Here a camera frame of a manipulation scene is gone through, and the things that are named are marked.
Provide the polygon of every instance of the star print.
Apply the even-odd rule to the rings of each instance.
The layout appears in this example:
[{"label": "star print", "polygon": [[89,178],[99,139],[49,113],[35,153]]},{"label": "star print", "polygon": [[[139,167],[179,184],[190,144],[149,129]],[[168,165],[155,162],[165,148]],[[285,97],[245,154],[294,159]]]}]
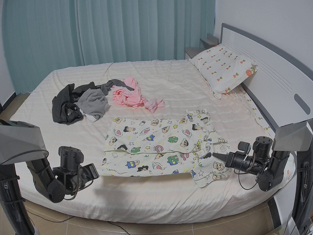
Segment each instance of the star print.
[{"label": "star print", "polygon": [[199,176],[201,176],[201,177],[203,177],[203,173],[204,173],[204,171],[202,171],[202,170],[200,170],[200,171],[198,172]]}]

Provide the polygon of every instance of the pink fabric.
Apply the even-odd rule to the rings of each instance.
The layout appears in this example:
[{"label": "pink fabric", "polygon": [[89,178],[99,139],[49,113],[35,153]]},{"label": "pink fabric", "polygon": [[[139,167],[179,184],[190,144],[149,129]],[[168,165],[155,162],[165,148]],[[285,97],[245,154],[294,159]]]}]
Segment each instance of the pink fabric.
[{"label": "pink fabric", "polygon": [[150,101],[145,103],[145,108],[154,113],[157,108],[164,108],[163,99],[151,99]]},{"label": "pink fabric", "polygon": [[129,91],[124,87],[114,85],[112,87],[114,90],[112,99],[116,104],[128,105],[137,109],[141,104],[147,102],[146,98],[141,95],[141,90],[135,78],[129,76],[125,78],[123,82],[127,86],[134,88],[134,90]]}]

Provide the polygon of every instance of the gray clothing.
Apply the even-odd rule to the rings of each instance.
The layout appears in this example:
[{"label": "gray clothing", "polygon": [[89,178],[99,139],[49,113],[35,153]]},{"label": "gray clothing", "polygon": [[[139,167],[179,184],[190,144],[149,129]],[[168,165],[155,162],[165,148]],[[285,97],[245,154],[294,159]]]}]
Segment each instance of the gray clothing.
[{"label": "gray clothing", "polygon": [[105,109],[111,106],[100,89],[88,89],[75,104],[85,114],[95,116],[97,119],[103,117]]},{"label": "gray clothing", "polygon": [[129,91],[134,90],[133,88],[127,86],[124,82],[122,82],[121,80],[118,80],[118,79],[111,79],[105,84],[97,85],[96,88],[100,88],[102,90],[103,94],[107,96],[109,94],[109,90],[111,90],[111,87],[113,85],[125,87]]}]

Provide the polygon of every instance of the white wall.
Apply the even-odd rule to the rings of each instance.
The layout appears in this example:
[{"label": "white wall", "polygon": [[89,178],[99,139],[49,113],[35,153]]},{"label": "white wall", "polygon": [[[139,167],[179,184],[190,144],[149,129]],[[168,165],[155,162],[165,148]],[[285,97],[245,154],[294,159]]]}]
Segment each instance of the white wall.
[{"label": "white wall", "polygon": [[313,0],[216,0],[218,38],[222,23],[269,41],[313,70]]},{"label": "white wall", "polygon": [[0,103],[3,106],[15,90],[7,68],[7,61],[4,57],[2,42],[2,5],[3,0],[0,0]]}]

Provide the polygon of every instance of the bed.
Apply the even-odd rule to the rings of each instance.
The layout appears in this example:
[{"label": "bed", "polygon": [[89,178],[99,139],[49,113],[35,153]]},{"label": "bed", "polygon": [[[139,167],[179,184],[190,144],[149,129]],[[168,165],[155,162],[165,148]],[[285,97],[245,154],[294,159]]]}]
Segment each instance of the bed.
[{"label": "bed", "polygon": [[[236,47],[233,32],[235,31],[230,30],[229,46]],[[228,44],[227,37],[227,31],[224,30],[222,41],[226,44]],[[250,40],[248,46],[245,46],[247,43],[243,43],[238,45],[241,47],[237,49],[244,52],[249,46],[253,47],[253,43],[256,42]],[[263,64],[258,60],[257,62],[262,68]],[[143,107],[133,109],[116,105],[112,101],[112,94],[109,93],[107,98],[112,106],[103,118],[94,123],[86,118],[72,125],[52,121],[52,98],[67,84],[75,83],[78,86],[91,81],[102,84],[113,78],[122,80],[129,75],[138,81],[143,96],[149,99],[161,98],[166,107],[157,109],[152,114]],[[257,136],[263,135],[270,135],[273,138],[272,128],[275,128],[273,123],[281,125],[275,113],[266,110],[268,107],[262,104],[264,101],[261,96],[255,98],[258,102],[256,106],[245,93],[242,87],[246,88],[252,96],[256,95],[257,88],[247,86],[249,83],[252,84],[248,81],[218,100],[210,93],[208,84],[188,60],[69,67],[50,73],[25,100],[11,120],[25,121],[41,128],[46,148],[50,152],[49,162],[52,167],[60,164],[57,150],[61,145],[79,148],[84,153],[84,164],[102,158],[105,137],[115,117],[180,118],[185,109],[207,108],[217,132],[225,137],[233,151],[236,151],[239,141],[253,143]],[[269,121],[271,116],[277,119],[277,122]],[[19,185],[22,196],[32,202],[69,215],[135,223],[203,222],[241,213],[267,200],[278,189],[284,187],[295,170],[294,156],[291,155],[285,168],[283,181],[268,192],[261,191],[258,186],[249,191],[242,189],[237,175],[233,173],[230,177],[212,182],[204,188],[199,188],[190,174],[144,178],[102,176],[95,180],[91,187],[81,191],[74,200],[53,204],[35,190],[26,164],[16,164],[17,174],[21,177]],[[243,175],[241,182],[246,187],[250,187],[254,184],[254,179],[253,175]]]}]

